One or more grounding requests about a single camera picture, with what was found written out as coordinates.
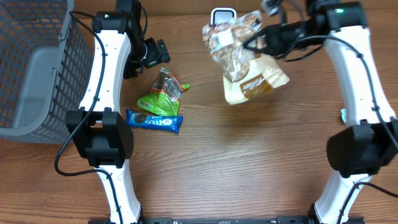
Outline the teal snack packet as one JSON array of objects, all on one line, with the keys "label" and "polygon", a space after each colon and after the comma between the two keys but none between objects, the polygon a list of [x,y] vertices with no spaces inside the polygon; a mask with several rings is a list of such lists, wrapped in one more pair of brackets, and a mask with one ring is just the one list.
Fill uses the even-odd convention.
[{"label": "teal snack packet", "polygon": [[341,109],[341,120],[345,123],[346,122],[346,109]]}]

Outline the green snack packet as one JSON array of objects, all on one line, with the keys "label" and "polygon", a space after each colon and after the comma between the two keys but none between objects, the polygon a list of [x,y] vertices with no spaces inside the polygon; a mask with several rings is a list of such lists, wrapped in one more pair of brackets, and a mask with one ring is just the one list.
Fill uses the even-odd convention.
[{"label": "green snack packet", "polygon": [[181,84],[166,68],[160,69],[148,94],[140,97],[137,106],[159,116],[177,116],[182,93],[190,88]]}]

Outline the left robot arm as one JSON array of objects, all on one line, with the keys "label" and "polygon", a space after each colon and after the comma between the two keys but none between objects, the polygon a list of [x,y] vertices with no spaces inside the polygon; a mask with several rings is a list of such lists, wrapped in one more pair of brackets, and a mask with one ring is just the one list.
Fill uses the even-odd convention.
[{"label": "left robot arm", "polygon": [[95,56],[84,97],[65,118],[66,142],[74,143],[102,181],[110,208],[106,223],[145,223],[129,168],[134,135],[121,116],[120,98],[124,79],[170,62],[164,41],[145,37],[146,14],[139,1],[117,1],[114,11],[98,12],[84,25],[95,38]]}]

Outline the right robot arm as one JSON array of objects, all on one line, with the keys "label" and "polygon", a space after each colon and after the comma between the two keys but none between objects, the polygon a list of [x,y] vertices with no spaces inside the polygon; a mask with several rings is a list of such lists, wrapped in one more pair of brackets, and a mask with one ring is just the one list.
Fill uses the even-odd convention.
[{"label": "right robot arm", "polygon": [[326,144],[332,168],[320,198],[296,223],[362,223],[350,208],[365,185],[397,154],[397,116],[377,73],[370,30],[361,3],[311,0],[298,22],[289,23],[279,1],[263,1],[280,22],[258,30],[252,40],[265,44],[257,52],[288,60],[289,53],[312,47],[330,57],[345,105],[345,129]]}]

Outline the beige paper pouch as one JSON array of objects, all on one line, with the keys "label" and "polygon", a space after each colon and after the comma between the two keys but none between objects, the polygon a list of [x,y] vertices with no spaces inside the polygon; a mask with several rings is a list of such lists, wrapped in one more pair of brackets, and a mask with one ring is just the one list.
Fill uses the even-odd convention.
[{"label": "beige paper pouch", "polygon": [[273,57],[243,47],[261,27],[262,15],[256,10],[202,28],[205,46],[223,69],[224,97],[230,105],[265,95],[290,81]]}]

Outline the blue Oreo cookie pack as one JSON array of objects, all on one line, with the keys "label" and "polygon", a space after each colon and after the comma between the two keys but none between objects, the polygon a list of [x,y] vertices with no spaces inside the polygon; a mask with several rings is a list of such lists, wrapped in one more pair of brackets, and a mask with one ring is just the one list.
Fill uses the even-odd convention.
[{"label": "blue Oreo cookie pack", "polygon": [[126,122],[132,128],[170,131],[178,134],[183,116],[153,116],[126,110]]}]

